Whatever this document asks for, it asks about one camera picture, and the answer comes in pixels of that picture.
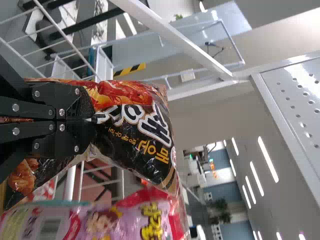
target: light fixture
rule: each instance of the light fixture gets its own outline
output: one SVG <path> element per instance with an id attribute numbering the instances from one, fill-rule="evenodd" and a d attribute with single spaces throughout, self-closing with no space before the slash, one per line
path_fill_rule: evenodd
<path id="1" fill-rule="evenodd" d="M 249 200 L 245 185 L 242 185 L 242 190 L 243 190 L 243 193 L 244 193 L 244 196 L 245 196 L 245 199 L 246 199 L 246 203 L 248 204 L 249 209 L 251 209 L 251 203 L 250 203 L 250 200 Z"/>
<path id="2" fill-rule="evenodd" d="M 261 233 L 258 231 L 259 240 L 262 240 Z"/>
<path id="3" fill-rule="evenodd" d="M 133 22 L 132 22 L 132 20 L 131 20 L 131 18 L 130 18 L 130 16 L 129 16 L 129 14 L 125 12 L 125 13 L 123 14 L 123 16 L 124 16 L 126 22 L 128 23 L 129 28 L 130 28 L 132 34 L 133 34 L 133 35 L 136 35 L 136 34 L 137 34 L 137 30 L 136 30 L 136 28 L 135 28 L 135 26 L 134 26 L 134 24 L 133 24 Z"/>
<path id="4" fill-rule="evenodd" d="M 234 166 L 234 163 L 232 162 L 232 159 L 230 159 L 230 165 L 232 168 L 233 175 L 236 176 L 237 174 L 236 174 L 235 166 Z"/>
<path id="5" fill-rule="evenodd" d="M 275 170 L 275 167 L 270 159 L 270 156 L 267 152 L 267 149 L 266 149 L 266 146 L 264 144 L 264 142 L 262 141 L 262 138 L 259 136 L 258 137 L 258 143 L 259 143 L 259 146 L 261 148 L 261 151 L 263 153 L 263 156 L 265 158 L 265 161 L 266 161 L 266 164 L 268 165 L 269 169 L 270 169 L 270 172 L 272 174 L 272 177 L 274 179 L 274 181 L 277 183 L 279 182 L 279 178 L 278 178 L 278 175 L 277 175 L 277 172 Z"/>
<path id="6" fill-rule="evenodd" d="M 254 204 L 256 204 L 256 198 L 255 198 L 255 195 L 254 195 L 254 191 L 252 191 L 252 188 L 251 188 L 251 184 L 249 182 L 249 178 L 248 176 L 245 176 L 245 181 L 246 181 L 246 184 L 248 185 L 248 188 L 249 188 L 249 192 L 250 192 L 250 195 L 251 195 L 251 198 L 252 198 L 252 201 Z"/>
<path id="7" fill-rule="evenodd" d="M 278 231 L 276 232 L 276 237 L 278 238 L 278 240 L 282 240 L 281 235 Z"/>
<path id="8" fill-rule="evenodd" d="M 235 153 L 237 156 L 239 156 L 239 150 L 238 150 L 238 147 L 237 147 L 237 144 L 236 144 L 236 141 L 235 141 L 235 138 L 231 138 L 232 140 L 232 144 L 233 144 L 233 147 L 234 147 L 234 150 L 235 150 Z"/>
<path id="9" fill-rule="evenodd" d="M 252 173 L 253 173 L 253 176 L 254 176 L 255 182 L 256 182 L 256 184 L 258 185 L 258 188 L 259 188 L 260 194 L 261 194 L 261 196 L 263 197 L 263 196 L 265 195 L 265 193 L 264 193 L 264 190 L 262 189 L 262 186 L 261 186 L 261 183 L 260 183 L 259 177 L 258 177 L 258 175 L 257 175 L 257 172 L 256 172 L 256 169 L 255 169 L 255 166 L 254 166 L 254 164 L 253 164 L 253 162 L 252 162 L 252 161 L 250 162 L 250 167 L 251 167 L 251 170 L 252 170 Z"/>
<path id="10" fill-rule="evenodd" d="M 256 235 L 256 232 L 255 232 L 255 231 L 253 231 L 253 236 L 254 236 L 254 240 L 258 240 L 258 238 L 257 238 L 257 235 Z"/>
<path id="11" fill-rule="evenodd" d="M 201 12 L 203 12 L 203 13 L 206 13 L 208 11 L 207 9 L 205 9 L 204 4 L 202 3 L 202 1 L 199 2 L 199 7 L 200 7 Z"/>
<path id="12" fill-rule="evenodd" d="M 300 240 L 306 240 L 305 236 L 302 233 L 299 234 L 299 239 Z"/>

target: yellow black hazard stripe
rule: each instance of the yellow black hazard stripe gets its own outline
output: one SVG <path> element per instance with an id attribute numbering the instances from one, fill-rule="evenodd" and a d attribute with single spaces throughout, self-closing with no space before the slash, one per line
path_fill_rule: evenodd
<path id="1" fill-rule="evenodd" d="M 128 74 L 132 74 L 134 72 L 137 72 L 137 71 L 140 71 L 140 70 L 143 70 L 146 68 L 146 63 L 143 62 L 143 63 L 140 63 L 138 65 L 134 65 L 132 67 L 127 67 L 125 69 L 122 69 L 120 71 L 116 71 L 114 74 L 113 74 L 113 77 L 119 77 L 119 76 L 124 76 L 124 75 L 128 75 Z"/>

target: screw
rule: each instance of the screw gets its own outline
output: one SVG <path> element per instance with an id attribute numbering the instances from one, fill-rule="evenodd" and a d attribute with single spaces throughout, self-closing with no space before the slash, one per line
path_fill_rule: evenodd
<path id="1" fill-rule="evenodd" d="M 19 107 L 18 104 L 14 103 L 14 104 L 12 105 L 12 110 L 13 110 L 14 112 L 18 112 L 19 109 L 20 109 L 20 107 Z"/>
<path id="2" fill-rule="evenodd" d="M 12 134 L 17 136 L 20 133 L 20 129 L 15 127 L 14 129 L 12 129 Z"/>
<path id="3" fill-rule="evenodd" d="M 59 129 L 63 132 L 66 129 L 66 126 L 64 124 L 60 124 Z"/>
<path id="4" fill-rule="evenodd" d="M 40 97 L 40 92 L 39 92 L 38 90 L 35 91 L 35 92 L 34 92 L 34 96 L 35 96 L 36 98 Z"/>
<path id="5" fill-rule="evenodd" d="M 40 147 L 40 144 L 38 143 L 38 142 L 36 142 L 35 144 L 34 144 L 34 149 L 39 149 L 39 147 Z"/>
<path id="6" fill-rule="evenodd" d="M 62 117 L 62 116 L 64 116 L 65 115 L 65 110 L 64 109 L 60 109 L 59 110 L 59 115 Z"/>

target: chip bag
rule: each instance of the chip bag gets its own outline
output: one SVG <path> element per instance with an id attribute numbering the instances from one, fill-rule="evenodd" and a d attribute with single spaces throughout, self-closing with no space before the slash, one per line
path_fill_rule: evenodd
<path id="1" fill-rule="evenodd" d="M 182 197 L 144 188 L 113 206 L 43 201 L 20 205 L 0 219 L 0 239 L 184 240 Z"/>
<path id="2" fill-rule="evenodd" d="M 59 172 L 96 158 L 132 171 L 173 196 L 177 193 L 176 148 L 164 86 L 138 81 L 25 80 L 83 86 L 87 96 L 82 98 L 79 111 L 92 113 L 84 121 L 94 123 L 96 136 L 87 150 L 76 157 L 26 158 L 8 178 L 6 210 Z"/>

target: perforated metal panel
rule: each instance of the perforated metal panel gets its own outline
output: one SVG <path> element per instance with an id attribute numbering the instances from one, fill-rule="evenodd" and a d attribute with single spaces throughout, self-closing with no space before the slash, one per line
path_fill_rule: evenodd
<path id="1" fill-rule="evenodd" d="M 310 163 L 320 173 L 320 58 L 261 76 Z"/>
<path id="2" fill-rule="evenodd" d="M 249 71 L 320 206 L 320 51 Z"/>

